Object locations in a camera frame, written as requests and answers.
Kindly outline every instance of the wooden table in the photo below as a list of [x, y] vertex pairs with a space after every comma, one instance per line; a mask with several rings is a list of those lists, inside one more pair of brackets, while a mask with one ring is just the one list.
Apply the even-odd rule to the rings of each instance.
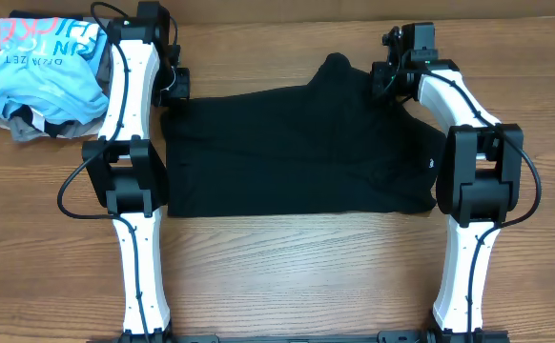
[[[339, 51], [368, 71], [380, 35], [401, 22], [183, 26], [193, 96], [300, 85]], [[555, 18], [437, 22], [437, 44], [485, 108], [518, 123], [544, 182], [533, 219], [504, 230], [492, 254], [484, 326], [513, 342], [555, 342]], [[419, 104], [407, 108], [435, 123]], [[154, 142], [163, 156], [156, 120]], [[107, 221], [59, 212], [57, 190], [80, 163], [81, 140], [15, 144], [0, 129], [0, 342], [80, 342], [119, 335], [118, 244]], [[526, 211], [533, 185], [523, 169]], [[98, 212], [91, 182], [67, 192]], [[179, 334], [376, 333], [417, 328], [435, 300], [443, 215], [322, 214], [166, 219], [165, 293]]]

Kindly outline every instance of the wooden surface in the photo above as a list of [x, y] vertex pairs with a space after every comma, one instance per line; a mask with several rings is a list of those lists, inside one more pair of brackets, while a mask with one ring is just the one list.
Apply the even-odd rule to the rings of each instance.
[[[11, 10], [89, 13], [93, 0], [0, 0]], [[133, 15], [138, 0], [107, 0]], [[521, 18], [555, 15], [555, 0], [161, 0], [180, 24], [284, 23], [391, 19]], [[114, 16], [110, 10], [102, 13]]]
[[[193, 95], [306, 83], [340, 51], [370, 70], [397, 22], [183, 26]], [[513, 342], [555, 342], [555, 18], [437, 22], [442, 56], [462, 68], [485, 108], [518, 123], [545, 187], [538, 214], [504, 230], [492, 253], [484, 326]], [[407, 108], [434, 124], [419, 104]], [[154, 142], [165, 144], [154, 118]], [[15, 144], [0, 129], [0, 342], [81, 342], [118, 335], [124, 312], [110, 222], [67, 218], [57, 190], [80, 162], [80, 140]], [[521, 200], [533, 196], [524, 170]], [[98, 212], [91, 182], [67, 192]], [[165, 219], [163, 279], [180, 334], [369, 333], [417, 328], [435, 300], [444, 217], [347, 213]]]

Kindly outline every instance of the brown background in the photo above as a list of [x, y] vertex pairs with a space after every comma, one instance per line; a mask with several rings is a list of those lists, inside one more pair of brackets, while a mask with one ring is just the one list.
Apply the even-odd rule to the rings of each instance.
[[[369, 71], [380, 34], [403, 22], [183, 25], [193, 96], [304, 84], [326, 55]], [[555, 18], [437, 22], [437, 45], [491, 113], [518, 123], [545, 193], [531, 220], [498, 237], [484, 326], [513, 342], [555, 343]], [[434, 124], [419, 104], [407, 108]], [[154, 142], [165, 143], [154, 117]], [[81, 141], [15, 144], [0, 129], [0, 342], [118, 335], [124, 311], [111, 223], [59, 212], [55, 196]], [[523, 169], [524, 212], [533, 187]], [[101, 212], [83, 173], [74, 212]], [[368, 333], [417, 328], [441, 283], [444, 217], [347, 213], [163, 221], [165, 293], [178, 333]]]
[[[91, 0], [0, 0], [13, 9], [89, 13]], [[108, 0], [129, 14], [137, 0]], [[181, 24], [520, 18], [555, 15], [555, 0], [163, 0]]]

